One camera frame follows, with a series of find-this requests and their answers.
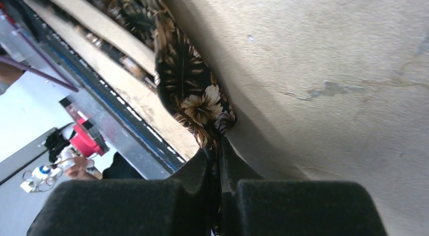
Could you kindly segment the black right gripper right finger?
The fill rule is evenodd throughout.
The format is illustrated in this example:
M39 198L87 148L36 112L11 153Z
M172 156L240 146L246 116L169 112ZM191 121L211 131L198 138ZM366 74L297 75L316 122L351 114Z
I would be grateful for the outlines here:
M386 235L367 190L350 181L268 180L223 138L221 235Z

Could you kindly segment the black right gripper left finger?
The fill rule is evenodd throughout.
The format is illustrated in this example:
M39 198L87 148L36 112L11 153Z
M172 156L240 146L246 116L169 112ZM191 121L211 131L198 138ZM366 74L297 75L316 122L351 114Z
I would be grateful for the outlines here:
M206 155L164 180L71 180L49 196L28 235L210 235Z

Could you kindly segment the brown floral tie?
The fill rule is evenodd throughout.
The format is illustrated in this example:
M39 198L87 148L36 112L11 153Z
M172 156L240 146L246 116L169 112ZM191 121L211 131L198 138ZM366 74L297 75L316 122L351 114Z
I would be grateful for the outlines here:
M215 75L163 0L86 0L150 47L165 109L196 139L210 169L210 223L221 232L219 142L238 119Z

